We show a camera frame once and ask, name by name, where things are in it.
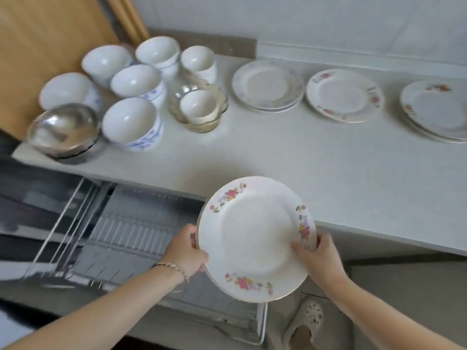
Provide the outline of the person's right hand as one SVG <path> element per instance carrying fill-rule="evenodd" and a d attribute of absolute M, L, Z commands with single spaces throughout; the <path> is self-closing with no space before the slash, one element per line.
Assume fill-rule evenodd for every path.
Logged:
<path fill-rule="evenodd" d="M 313 265 L 305 265 L 310 278 L 331 300 L 340 300 L 350 282 L 330 234 L 317 235 Z"/>

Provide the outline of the wooden rolling pin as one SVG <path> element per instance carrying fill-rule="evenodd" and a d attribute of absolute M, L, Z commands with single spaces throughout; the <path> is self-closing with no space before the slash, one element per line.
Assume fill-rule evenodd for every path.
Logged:
<path fill-rule="evenodd" d="M 132 45 L 139 46 L 151 35 L 132 0 L 106 0 Z"/>

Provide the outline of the small white cup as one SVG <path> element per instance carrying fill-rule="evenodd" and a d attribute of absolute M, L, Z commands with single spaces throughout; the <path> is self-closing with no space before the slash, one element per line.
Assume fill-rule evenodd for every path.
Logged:
<path fill-rule="evenodd" d="M 214 84 L 218 67 L 214 52 L 206 46 L 191 46 L 181 54 L 181 65 L 185 76 L 192 81 L 203 80 Z"/>
<path fill-rule="evenodd" d="M 213 92 L 198 89 L 187 93 L 181 99 L 179 109 L 190 124 L 202 125 L 216 119 L 219 104 Z"/>

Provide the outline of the white bowl blue rim line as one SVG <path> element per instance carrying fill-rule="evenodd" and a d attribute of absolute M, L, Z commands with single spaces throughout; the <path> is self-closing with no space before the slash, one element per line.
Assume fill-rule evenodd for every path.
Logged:
<path fill-rule="evenodd" d="M 163 79 L 170 80 L 179 73 L 179 43 L 172 37 L 157 36 L 141 43 L 135 51 L 137 60 L 154 67 Z"/>

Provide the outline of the person's left forearm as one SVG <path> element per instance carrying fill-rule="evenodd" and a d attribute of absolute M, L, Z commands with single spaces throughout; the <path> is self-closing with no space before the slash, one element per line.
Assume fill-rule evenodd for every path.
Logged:
<path fill-rule="evenodd" d="M 110 350 L 182 282 L 175 269 L 157 264 L 2 350 Z"/>

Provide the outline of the stainless steel bowl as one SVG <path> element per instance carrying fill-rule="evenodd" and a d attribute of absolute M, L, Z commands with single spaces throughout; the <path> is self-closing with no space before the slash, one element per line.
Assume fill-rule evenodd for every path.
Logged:
<path fill-rule="evenodd" d="M 98 115 L 82 104 L 59 105 L 45 111 L 31 123 L 25 141 L 65 165 L 89 162 L 108 146 Z"/>

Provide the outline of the clear glass flower-shaped bowl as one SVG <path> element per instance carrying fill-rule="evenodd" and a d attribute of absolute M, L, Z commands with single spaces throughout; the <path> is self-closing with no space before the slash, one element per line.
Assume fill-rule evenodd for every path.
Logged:
<path fill-rule="evenodd" d="M 208 90 L 213 92 L 218 99 L 219 104 L 219 113 L 216 119 L 212 122 L 208 122 L 202 125 L 193 125 L 190 124 L 186 117 L 182 114 L 181 110 L 179 109 L 179 104 L 181 99 L 189 92 L 202 89 Z M 199 81 L 184 81 L 183 85 L 179 86 L 172 97 L 169 99 L 168 110 L 171 115 L 181 124 L 183 124 L 187 129 L 192 132 L 196 133 L 208 133 L 215 130 L 219 123 L 221 116 L 227 111 L 229 106 L 229 98 L 228 95 L 218 86 L 215 84 L 210 84 L 206 81 L 199 80 Z"/>

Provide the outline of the person's right forearm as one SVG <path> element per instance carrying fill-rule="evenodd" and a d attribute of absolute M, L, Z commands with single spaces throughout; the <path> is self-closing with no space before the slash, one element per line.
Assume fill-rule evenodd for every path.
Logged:
<path fill-rule="evenodd" d="M 347 276 L 325 279 L 320 287 L 379 350 L 467 350 L 416 323 Z"/>

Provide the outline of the white plate grey pattern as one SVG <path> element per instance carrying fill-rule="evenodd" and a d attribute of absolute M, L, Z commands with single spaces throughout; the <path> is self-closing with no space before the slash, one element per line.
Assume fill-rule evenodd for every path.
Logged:
<path fill-rule="evenodd" d="M 302 95 L 296 102 L 294 102 L 293 104 L 291 104 L 289 106 L 286 106 L 286 107 L 280 108 L 280 109 L 273 109 L 273 110 L 259 109 L 259 108 L 256 108 L 256 107 L 253 107 L 253 106 L 250 106 L 250 105 L 244 103 L 242 100 L 238 99 L 237 97 L 235 97 L 235 99 L 240 105 L 242 105 L 243 108 L 246 108 L 249 111 L 253 111 L 253 112 L 256 112 L 256 113 L 276 114 L 276 113 L 282 113 L 282 112 L 285 112 L 285 111 L 289 111 L 289 110 L 295 108 L 297 105 L 299 105 L 301 103 L 304 96 L 305 95 Z"/>
<path fill-rule="evenodd" d="M 257 60 L 235 72 L 232 89 L 244 103 L 273 110 L 296 102 L 305 94 L 305 82 L 297 71 L 279 61 Z"/>

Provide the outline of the cream clog slipper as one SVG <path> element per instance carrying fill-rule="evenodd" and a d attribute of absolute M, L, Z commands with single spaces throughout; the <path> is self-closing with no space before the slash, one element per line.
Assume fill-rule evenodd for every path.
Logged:
<path fill-rule="evenodd" d="M 321 304 L 316 298 L 304 298 L 283 333 L 283 350 L 317 350 L 314 339 L 323 324 Z"/>

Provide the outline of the white floral plate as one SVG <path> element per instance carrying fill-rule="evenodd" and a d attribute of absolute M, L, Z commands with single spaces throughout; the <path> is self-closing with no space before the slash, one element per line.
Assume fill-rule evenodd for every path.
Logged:
<path fill-rule="evenodd" d="M 467 85 L 419 81 L 400 93 L 409 122 L 432 136 L 467 142 Z"/>
<path fill-rule="evenodd" d="M 226 210 L 206 202 L 197 221 L 197 246 L 213 284 L 234 299 L 266 303 L 292 294 L 303 270 L 289 246 L 296 224 L 287 212 L 266 208 L 256 216 L 237 204 Z"/>
<path fill-rule="evenodd" d="M 341 123 L 363 123 L 384 109 L 385 96 L 372 80 L 350 70 L 331 69 L 313 75 L 306 99 L 319 114 Z"/>
<path fill-rule="evenodd" d="M 307 270 L 290 242 L 317 249 L 314 219 L 302 199 L 263 176 L 237 178 L 205 203 L 197 247 L 209 255 L 209 279 L 229 296 L 266 303 L 293 293 Z"/>
<path fill-rule="evenodd" d="M 435 135 L 433 133 L 430 133 L 423 129 L 422 127 L 418 126 L 416 123 L 414 123 L 410 118 L 404 116 L 402 121 L 408 125 L 412 130 L 414 130 L 416 133 L 427 137 L 431 140 L 434 141 L 439 141 L 439 142 L 445 142 L 445 143 L 453 143 L 453 144 L 467 144 L 467 140 L 459 140 L 459 139 L 450 139 L 450 138 L 444 138 L 438 135 Z"/>

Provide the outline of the plain white bowl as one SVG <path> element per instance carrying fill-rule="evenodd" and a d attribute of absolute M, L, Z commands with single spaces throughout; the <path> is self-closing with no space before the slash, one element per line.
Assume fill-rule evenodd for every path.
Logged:
<path fill-rule="evenodd" d="M 125 47 L 104 45 L 88 52 L 81 60 L 81 68 L 97 85 L 110 90 L 112 78 L 134 63 L 134 58 Z"/>
<path fill-rule="evenodd" d="M 96 84 L 86 75 L 69 72 L 55 76 L 41 89 L 40 107 L 46 111 L 65 104 L 82 104 L 98 114 L 104 112 L 104 100 Z"/>

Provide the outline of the person's left hand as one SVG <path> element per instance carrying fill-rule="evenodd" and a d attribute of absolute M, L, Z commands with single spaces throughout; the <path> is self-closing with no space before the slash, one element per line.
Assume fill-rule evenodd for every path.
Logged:
<path fill-rule="evenodd" d="M 188 251 L 202 251 L 196 245 L 197 228 L 193 224 L 185 225 L 172 239 L 158 265 L 175 269 L 181 280 L 188 282 L 196 272 L 186 272 L 186 257 Z"/>

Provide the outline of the white bowl blue print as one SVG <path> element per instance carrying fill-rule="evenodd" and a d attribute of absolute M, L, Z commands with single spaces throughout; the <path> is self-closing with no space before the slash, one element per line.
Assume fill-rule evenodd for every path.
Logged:
<path fill-rule="evenodd" d="M 143 152 L 160 144 L 164 123 L 160 111 L 149 100 L 131 97 L 118 101 L 107 110 L 101 131 L 121 150 Z"/>
<path fill-rule="evenodd" d="M 150 65 L 132 65 L 119 71 L 110 82 L 111 90 L 121 98 L 141 97 L 156 108 L 164 106 L 167 85 L 160 72 Z"/>

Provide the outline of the wooden cutting board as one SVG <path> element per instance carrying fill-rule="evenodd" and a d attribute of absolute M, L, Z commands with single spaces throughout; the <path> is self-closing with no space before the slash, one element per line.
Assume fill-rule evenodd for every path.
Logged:
<path fill-rule="evenodd" d="M 43 86 L 119 43 L 98 0 L 0 0 L 0 130 L 24 140 Z"/>

